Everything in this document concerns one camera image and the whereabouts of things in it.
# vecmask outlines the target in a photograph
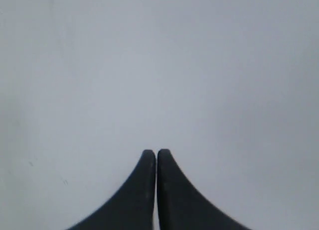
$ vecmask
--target gray surface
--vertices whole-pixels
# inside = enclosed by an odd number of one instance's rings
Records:
[[[319,0],[0,0],[0,229],[61,230],[145,148],[255,230],[319,226]]]

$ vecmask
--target white background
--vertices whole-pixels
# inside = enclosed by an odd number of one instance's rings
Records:
[[[170,148],[242,224],[317,230],[318,83],[319,0],[0,0],[0,229],[66,229]]]

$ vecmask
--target white floor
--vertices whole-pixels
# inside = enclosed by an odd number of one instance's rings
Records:
[[[66,229],[170,148],[253,230],[317,230],[318,57],[319,0],[0,0],[0,229]]]

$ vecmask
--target white wall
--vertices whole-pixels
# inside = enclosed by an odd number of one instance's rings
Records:
[[[62,230],[170,148],[255,230],[319,225],[319,0],[0,0],[0,229]]]

